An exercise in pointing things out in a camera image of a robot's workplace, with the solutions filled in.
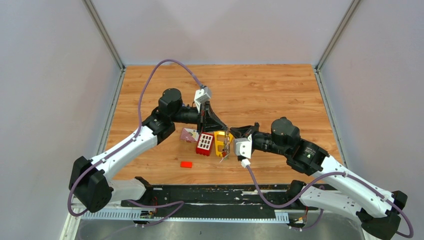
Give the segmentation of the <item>large metal keyring with tags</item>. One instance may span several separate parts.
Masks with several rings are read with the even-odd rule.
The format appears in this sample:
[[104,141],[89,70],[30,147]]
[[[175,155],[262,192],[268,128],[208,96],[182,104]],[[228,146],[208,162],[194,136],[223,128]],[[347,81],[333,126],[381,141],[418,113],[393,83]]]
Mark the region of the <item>large metal keyring with tags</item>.
[[229,154],[231,152],[231,147],[230,147],[231,141],[232,141],[232,135],[230,133],[230,130],[227,129],[225,131],[225,134],[224,134],[224,141],[223,141],[221,161],[225,160],[229,156]]

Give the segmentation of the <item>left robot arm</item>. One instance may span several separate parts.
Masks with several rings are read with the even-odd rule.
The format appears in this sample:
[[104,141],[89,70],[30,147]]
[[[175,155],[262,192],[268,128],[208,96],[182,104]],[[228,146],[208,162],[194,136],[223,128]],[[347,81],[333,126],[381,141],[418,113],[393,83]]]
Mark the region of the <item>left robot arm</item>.
[[128,137],[101,154],[77,158],[69,181],[68,209],[73,209],[73,197],[91,213],[117,201],[134,200],[142,207],[149,206],[153,193],[147,189],[146,181],[139,177],[114,180],[114,176],[142,153],[162,143],[175,131],[176,123],[196,124],[198,132],[223,130],[225,124],[212,111],[211,97],[211,90],[204,86],[196,90],[194,106],[185,106],[181,92],[168,88],[150,116]]

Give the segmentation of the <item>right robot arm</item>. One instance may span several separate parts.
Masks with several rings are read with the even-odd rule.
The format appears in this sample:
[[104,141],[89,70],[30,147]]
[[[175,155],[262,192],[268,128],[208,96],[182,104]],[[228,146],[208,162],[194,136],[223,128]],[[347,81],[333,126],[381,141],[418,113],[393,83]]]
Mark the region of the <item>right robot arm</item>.
[[360,224],[368,234],[390,240],[399,234],[402,220],[407,220],[403,208],[408,197],[401,191],[388,191],[373,185],[347,169],[325,149],[300,136],[300,130],[285,117],[271,124],[269,133],[259,131],[259,124],[232,127],[234,152],[245,169],[255,150],[284,156],[295,171],[312,176],[315,182],[324,181],[336,192],[293,181],[286,191],[285,203],[268,202],[272,208],[319,208]]

